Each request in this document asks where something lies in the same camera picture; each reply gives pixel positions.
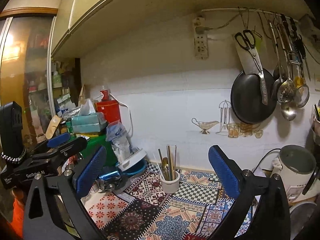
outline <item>frying pan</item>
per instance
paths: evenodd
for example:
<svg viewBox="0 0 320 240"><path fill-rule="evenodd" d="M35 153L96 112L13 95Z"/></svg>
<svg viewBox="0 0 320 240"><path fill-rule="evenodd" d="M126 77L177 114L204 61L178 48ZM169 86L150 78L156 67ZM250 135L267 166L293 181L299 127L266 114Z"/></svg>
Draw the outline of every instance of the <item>frying pan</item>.
<svg viewBox="0 0 320 240"><path fill-rule="evenodd" d="M271 98L273 76L263 69L268 92L268 105L262 103L260 80L255 74L243 71L237 76L231 88L231 107L236 117L247 124L257 124L266 120L276 108L277 100Z"/></svg>

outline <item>blue gripper pad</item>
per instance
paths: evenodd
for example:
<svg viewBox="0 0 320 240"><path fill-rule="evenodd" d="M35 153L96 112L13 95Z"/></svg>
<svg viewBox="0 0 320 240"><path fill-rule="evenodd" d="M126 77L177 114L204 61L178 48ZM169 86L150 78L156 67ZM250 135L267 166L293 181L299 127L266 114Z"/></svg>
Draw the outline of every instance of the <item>blue gripper pad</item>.
<svg viewBox="0 0 320 240"><path fill-rule="evenodd" d="M63 144L66 141L68 141L70 139L70 137L71 137L71 135L68 132L60 134L57 137L48 140L47 147L49 147L49 148L58 147L60 144Z"/></svg>
<svg viewBox="0 0 320 240"><path fill-rule="evenodd" d="M72 183L79 199L88 195L106 162L106 158L106 148L99 145L91 155L75 166Z"/></svg>
<svg viewBox="0 0 320 240"><path fill-rule="evenodd" d="M209 162L216 172L228 196L236 199L239 194L241 169L234 160L230 160L218 145L213 145L208 153Z"/></svg>

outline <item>power strip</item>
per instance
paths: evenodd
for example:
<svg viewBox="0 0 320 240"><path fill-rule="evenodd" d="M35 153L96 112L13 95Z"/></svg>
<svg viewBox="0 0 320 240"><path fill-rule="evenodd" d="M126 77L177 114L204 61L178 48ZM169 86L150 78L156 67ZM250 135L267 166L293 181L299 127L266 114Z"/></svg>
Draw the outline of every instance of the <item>power strip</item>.
<svg viewBox="0 0 320 240"><path fill-rule="evenodd" d="M205 31L203 31L201 34L196 32L197 27L205 27L204 18L195 18L192 21L192 25L194 34L195 57L202 60L207 59L209 57L207 33Z"/></svg>

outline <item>grey lid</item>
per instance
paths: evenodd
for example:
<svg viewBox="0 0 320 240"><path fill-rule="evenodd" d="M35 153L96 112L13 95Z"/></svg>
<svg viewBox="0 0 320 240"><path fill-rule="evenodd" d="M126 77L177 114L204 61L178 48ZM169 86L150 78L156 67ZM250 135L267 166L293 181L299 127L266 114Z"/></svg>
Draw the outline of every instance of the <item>grey lid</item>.
<svg viewBox="0 0 320 240"><path fill-rule="evenodd" d="M290 170L299 174L309 174L316 168L315 157L298 145L286 145L281 148L279 157Z"/></svg>

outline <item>patterned tablecloth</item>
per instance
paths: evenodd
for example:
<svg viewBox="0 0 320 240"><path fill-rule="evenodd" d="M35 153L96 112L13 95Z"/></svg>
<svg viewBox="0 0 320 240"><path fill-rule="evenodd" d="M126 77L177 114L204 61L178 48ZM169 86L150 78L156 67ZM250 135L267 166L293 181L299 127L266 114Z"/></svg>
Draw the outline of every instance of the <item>patterned tablecloth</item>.
<svg viewBox="0 0 320 240"><path fill-rule="evenodd" d="M107 239L205 240L234 199L225 194L214 172L179 172L179 190L166 194L157 167L149 163L123 192L93 194L85 207ZM237 236L247 230L251 217L252 209Z"/></svg>

